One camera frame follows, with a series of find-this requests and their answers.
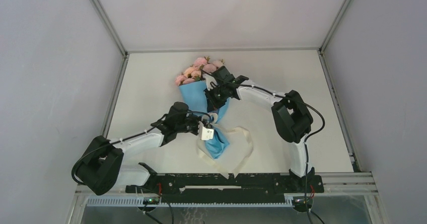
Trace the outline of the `white printed ribbon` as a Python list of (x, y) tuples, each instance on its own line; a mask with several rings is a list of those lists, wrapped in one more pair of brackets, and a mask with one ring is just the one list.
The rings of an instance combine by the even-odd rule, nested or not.
[(219, 124), (219, 115), (211, 113), (215, 129), (213, 139), (196, 142), (198, 157), (226, 179), (238, 176), (251, 157), (254, 144), (249, 130), (236, 126), (224, 128)]

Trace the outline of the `pink flower bunch stem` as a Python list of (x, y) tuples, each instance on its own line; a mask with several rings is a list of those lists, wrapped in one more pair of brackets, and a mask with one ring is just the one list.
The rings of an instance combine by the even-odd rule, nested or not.
[(224, 66), (225, 62), (223, 59), (221, 59), (221, 60), (214, 60), (211, 62), (211, 64), (214, 65), (216, 68), (220, 68)]

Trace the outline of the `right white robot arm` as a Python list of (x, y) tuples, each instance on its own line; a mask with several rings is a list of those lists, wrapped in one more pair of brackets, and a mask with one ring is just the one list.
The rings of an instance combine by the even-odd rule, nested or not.
[(313, 117), (301, 95), (294, 90), (276, 93), (264, 89), (246, 76), (235, 77), (225, 66), (212, 73), (203, 70), (202, 75), (206, 80), (204, 94), (208, 111), (219, 110), (233, 98), (254, 103), (272, 113), (277, 133), (290, 144), (291, 185), (298, 192), (309, 188), (311, 179), (307, 174), (312, 168), (303, 145), (311, 132)]

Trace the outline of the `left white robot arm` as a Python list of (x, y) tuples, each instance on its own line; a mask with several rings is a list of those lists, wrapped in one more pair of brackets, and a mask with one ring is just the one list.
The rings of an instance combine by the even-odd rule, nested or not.
[(183, 102), (175, 102), (160, 119), (141, 133), (109, 140), (100, 135), (92, 139), (83, 155), (71, 170), (72, 179), (87, 186), (96, 195), (129, 185), (139, 186), (145, 192), (157, 187), (157, 178), (140, 163), (134, 162), (138, 154), (173, 141), (180, 133), (199, 135), (211, 129), (214, 118), (208, 113), (190, 110)]

